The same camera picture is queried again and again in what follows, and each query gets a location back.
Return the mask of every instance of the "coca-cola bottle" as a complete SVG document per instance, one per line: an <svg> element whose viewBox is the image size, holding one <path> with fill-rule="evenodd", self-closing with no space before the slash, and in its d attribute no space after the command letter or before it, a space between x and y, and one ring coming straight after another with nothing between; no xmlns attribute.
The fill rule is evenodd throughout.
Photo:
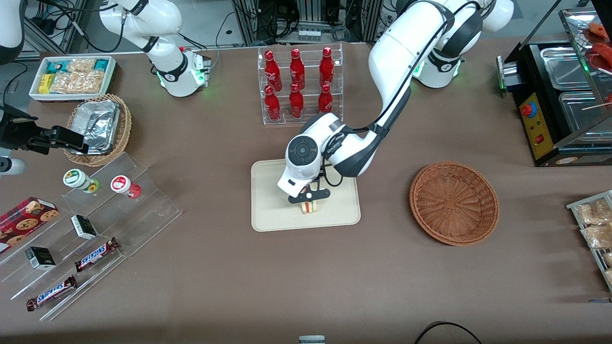
<svg viewBox="0 0 612 344"><path fill-rule="evenodd" d="M330 47L323 48L323 58L319 65L319 84L323 87L325 83L328 83L329 86L334 83L334 61Z"/></svg>
<svg viewBox="0 0 612 344"><path fill-rule="evenodd" d="M300 58L300 49L291 49L291 65L289 65L289 71L291 72L291 82L296 83L299 89L306 87L306 75L304 72L304 62Z"/></svg>
<svg viewBox="0 0 612 344"><path fill-rule="evenodd" d="M291 115L294 118L301 118L302 113L304 112L304 97L302 96L300 88L296 83L291 84L289 103L291 104Z"/></svg>
<svg viewBox="0 0 612 344"><path fill-rule="evenodd" d="M275 91L280 92L283 89L283 82L280 81L280 68L274 60L274 53L272 50L267 50L264 53L266 57L266 79L269 85L272 85Z"/></svg>
<svg viewBox="0 0 612 344"><path fill-rule="evenodd" d="M319 95L319 112L328 113L332 112L332 102L334 98L329 94L329 84L323 84L321 87L321 94Z"/></svg>
<svg viewBox="0 0 612 344"><path fill-rule="evenodd" d="M272 88L272 86L266 85L264 90L266 92L264 103L266 103L266 110L268 116L270 116L270 121L278 122L280 120L280 103L278 102L278 97L274 94L274 88Z"/></svg>

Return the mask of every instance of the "empty wicker basket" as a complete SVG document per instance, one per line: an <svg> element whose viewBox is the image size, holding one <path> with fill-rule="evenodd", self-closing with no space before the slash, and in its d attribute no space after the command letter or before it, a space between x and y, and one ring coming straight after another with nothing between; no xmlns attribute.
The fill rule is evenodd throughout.
<svg viewBox="0 0 612 344"><path fill-rule="evenodd" d="M426 166L414 178L409 197L419 225L449 245L481 242L498 222L499 202L491 184L461 163Z"/></svg>

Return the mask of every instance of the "brown tablecloth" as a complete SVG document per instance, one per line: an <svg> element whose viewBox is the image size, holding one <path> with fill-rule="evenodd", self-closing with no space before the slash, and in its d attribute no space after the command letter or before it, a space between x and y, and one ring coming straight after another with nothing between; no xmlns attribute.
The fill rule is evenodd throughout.
<svg viewBox="0 0 612 344"><path fill-rule="evenodd" d="M487 343L609 342L612 305L587 303L609 294L564 205L612 189L611 170L533 167L512 99L496 91L494 59L517 42L481 40L444 89L413 82L357 179L357 225L272 233L251 228L250 168L281 159L297 129L262 125L256 49L222 51L210 87L184 99L160 87L144 54L116 55L113 92L133 116L127 151L184 214L52 322L2 293L0 342L411 343L437 320ZM345 120L362 126L381 106L369 48L343 47ZM29 112L64 124L74 106L32 101ZM75 165L62 151L15 156L29 168L0 179L0 212L67 191L61 176ZM499 224L483 243L440 244L413 219L410 182L440 160L473 166L497 191ZM468 342L432 332L429 342Z"/></svg>

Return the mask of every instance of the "snickers bar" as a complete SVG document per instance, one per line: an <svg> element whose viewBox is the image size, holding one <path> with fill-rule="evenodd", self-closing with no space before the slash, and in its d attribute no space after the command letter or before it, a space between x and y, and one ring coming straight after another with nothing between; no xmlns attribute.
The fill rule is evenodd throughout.
<svg viewBox="0 0 612 344"><path fill-rule="evenodd" d="M115 240L115 238L112 237L109 241L104 243L104 245L98 247L97 250L95 250L92 253L88 254L82 260L77 261L75 263L76 271L77 272L83 271L83 269L85 269L86 267L94 264L100 258L102 258L105 255L109 254L112 250L116 249L117 247L119 247L119 243L117 243L117 240Z"/></svg>
<svg viewBox="0 0 612 344"><path fill-rule="evenodd" d="M68 279L63 281L62 283L40 294L38 297L34 297L28 300L28 303L26 304L28 312L37 309L50 299L54 299L58 297L61 293L73 288L77 288L77 280L75 280L75 277L73 275L70 275L70 277L68 277Z"/></svg>

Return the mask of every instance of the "red cookie box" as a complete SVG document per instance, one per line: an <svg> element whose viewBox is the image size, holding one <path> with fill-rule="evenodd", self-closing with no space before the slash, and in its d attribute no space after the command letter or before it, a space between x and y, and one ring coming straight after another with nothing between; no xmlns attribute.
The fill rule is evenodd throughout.
<svg viewBox="0 0 612 344"><path fill-rule="evenodd" d="M0 215L0 253L8 250L33 231L59 215L53 203L28 197L6 214Z"/></svg>

